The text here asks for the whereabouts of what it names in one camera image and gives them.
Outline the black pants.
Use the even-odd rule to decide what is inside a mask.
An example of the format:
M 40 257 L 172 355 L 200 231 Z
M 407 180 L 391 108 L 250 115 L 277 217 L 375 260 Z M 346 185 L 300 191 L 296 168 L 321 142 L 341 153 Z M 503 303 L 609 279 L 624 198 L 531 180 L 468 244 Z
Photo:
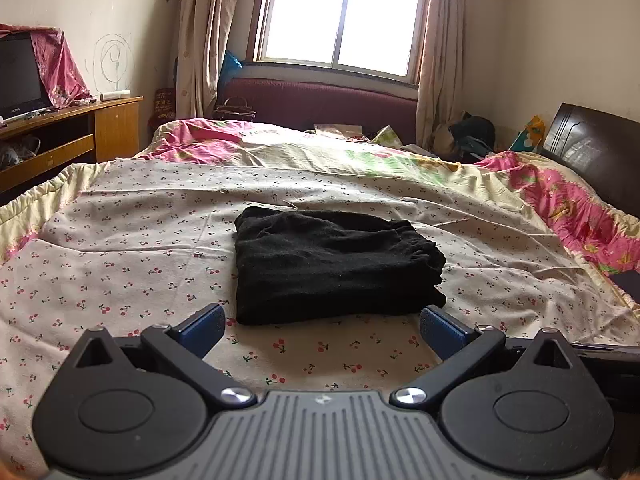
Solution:
M 443 307 L 445 255 L 407 220 L 248 207 L 234 222 L 236 319 L 280 325 Z

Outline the black phone on bed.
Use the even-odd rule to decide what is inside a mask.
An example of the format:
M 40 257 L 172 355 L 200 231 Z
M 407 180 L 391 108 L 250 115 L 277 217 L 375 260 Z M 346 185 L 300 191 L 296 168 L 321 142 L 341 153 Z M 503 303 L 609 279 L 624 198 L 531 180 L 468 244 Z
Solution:
M 610 275 L 610 280 L 621 290 L 631 296 L 636 304 L 640 304 L 640 273 L 629 270 Z

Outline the pink floral quilt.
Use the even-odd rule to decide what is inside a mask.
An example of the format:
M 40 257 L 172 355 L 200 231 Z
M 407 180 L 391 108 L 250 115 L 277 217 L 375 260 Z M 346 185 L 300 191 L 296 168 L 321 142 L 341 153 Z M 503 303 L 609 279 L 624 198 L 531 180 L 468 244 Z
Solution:
M 505 152 L 474 165 L 273 125 L 188 119 L 140 155 L 77 165 L 1 211 L 1 295 L 224 288 L 238 277 L 235 219 L 248 207 L 407 220 L 445 255 L 442 281 L 639 266 L 639 220 L 549 159 Z

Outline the dark wooden headboard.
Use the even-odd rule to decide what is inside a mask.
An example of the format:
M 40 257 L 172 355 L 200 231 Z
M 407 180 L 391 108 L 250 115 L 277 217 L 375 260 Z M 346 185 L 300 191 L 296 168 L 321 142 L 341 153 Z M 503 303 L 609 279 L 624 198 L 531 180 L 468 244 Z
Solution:
M 552 120 L 540 152 L 573 170 L 608 204 L 638 216 L 638 122 L 563 103 Z

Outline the colourful bag by headboard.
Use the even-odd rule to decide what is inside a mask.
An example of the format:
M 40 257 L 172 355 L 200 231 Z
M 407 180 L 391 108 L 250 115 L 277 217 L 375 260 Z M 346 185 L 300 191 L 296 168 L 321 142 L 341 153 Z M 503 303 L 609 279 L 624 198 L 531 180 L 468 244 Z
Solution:
M 509 150 L 511 152 L 533 152 L 544 142 L 547 127 L 544 120 L 535 115 L 516 136 Z

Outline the dark clothes pile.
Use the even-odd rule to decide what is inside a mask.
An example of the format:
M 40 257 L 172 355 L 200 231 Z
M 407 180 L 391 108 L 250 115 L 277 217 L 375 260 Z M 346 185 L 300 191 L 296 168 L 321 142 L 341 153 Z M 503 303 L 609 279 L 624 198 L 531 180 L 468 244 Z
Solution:
M 474 164 L 496 151 L 496 128 L 485 117 L 465 113 L 461 120 L 434 133 L 432 151 L 442 159 Z

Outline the wooden side cabinet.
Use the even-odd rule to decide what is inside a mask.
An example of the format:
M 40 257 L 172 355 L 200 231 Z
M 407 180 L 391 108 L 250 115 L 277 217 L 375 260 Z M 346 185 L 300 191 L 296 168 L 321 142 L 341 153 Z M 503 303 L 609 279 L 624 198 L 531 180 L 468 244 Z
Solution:
M 24 191 L 75 160 L 107 162 L 139 151 L 141 96 L 77 105 L 1 128 L 1 141 L 40 141 L 34 157 L 1 171 L 1 196 Z

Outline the brown handbag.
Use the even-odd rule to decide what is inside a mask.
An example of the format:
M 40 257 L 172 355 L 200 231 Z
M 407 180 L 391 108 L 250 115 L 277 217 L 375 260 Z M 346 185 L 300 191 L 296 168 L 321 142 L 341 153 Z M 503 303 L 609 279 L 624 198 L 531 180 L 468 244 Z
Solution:
M 223 103 L 216 105 L 212 118 L 254 122 L 256 119 L 256 110 L 249 106 L 247 100 L 244 98 L 228 98 Z

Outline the pink cloth over television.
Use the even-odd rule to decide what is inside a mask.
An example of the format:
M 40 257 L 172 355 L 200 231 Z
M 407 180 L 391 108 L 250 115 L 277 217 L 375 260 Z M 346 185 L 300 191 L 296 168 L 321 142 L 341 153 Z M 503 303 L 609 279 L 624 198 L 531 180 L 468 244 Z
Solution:
M 62 29 L 2 24 L 1 38 L 26 32 L 32 43 L 39 77 L 51 105 L 57 110 L 92 95 L 72 57 Z

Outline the black television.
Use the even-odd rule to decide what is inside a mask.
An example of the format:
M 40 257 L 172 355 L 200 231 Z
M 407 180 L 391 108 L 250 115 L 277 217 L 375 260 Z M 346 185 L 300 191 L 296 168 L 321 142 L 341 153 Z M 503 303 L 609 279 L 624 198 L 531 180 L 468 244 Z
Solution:
M 7 122 L 51 105 L 40 79 L 27 32 L 9 34 L 0 44 L 0 113 Z

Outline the maroon padded window bench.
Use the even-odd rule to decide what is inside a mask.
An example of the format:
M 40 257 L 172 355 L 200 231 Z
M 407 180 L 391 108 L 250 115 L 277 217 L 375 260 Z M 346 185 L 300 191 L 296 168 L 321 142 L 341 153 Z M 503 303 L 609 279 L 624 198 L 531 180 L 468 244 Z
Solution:
M 218 101 L 244 100 L 258 122 L 295 130 L 314 125 L 359 126 L 374 136 L 392 127 L 402 143 L 416 140 L 416 101 L 360 90 L 319 84 L 258 78 L 234 78 L 221 91 Z

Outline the blue bag by window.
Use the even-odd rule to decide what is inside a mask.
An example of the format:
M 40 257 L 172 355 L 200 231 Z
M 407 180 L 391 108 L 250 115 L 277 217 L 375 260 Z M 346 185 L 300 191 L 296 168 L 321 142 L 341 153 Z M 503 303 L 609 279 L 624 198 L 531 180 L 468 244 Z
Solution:
M 224 52 L 224 60 L 222 61 L 221 69 L 218 77 L 217 91 L 221 92 L 224 87 L 232 81 L 232 79 L 238 76 L 238 73 L 242 70 L 243 63 L 229 50 Z

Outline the beige curtain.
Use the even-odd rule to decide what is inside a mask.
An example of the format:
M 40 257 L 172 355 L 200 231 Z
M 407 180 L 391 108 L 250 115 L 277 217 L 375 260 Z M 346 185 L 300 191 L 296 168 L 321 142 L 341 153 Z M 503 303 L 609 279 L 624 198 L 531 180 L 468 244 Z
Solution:
M 465 0 L 428 0 L 416 101 L 416 143 L 462 113 Z
M 176 116 L 203 117 L 217 99 L 224 54 L 238 0 L 181 0 Z

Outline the left beige curtain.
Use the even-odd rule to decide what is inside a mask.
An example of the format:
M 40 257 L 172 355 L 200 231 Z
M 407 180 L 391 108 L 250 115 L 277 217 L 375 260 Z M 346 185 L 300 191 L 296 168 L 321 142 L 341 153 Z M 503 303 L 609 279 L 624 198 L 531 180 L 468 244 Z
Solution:
M 203 117 L 217 99 L 224 54 L 238 0 L 181 0 L 176 116 Z

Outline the window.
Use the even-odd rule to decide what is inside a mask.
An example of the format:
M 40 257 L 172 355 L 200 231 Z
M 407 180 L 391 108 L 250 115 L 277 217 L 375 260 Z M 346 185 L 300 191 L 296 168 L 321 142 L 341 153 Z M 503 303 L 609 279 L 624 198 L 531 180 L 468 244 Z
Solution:
M 254 0 L 246 57 L 415 84 L 428 0 Z

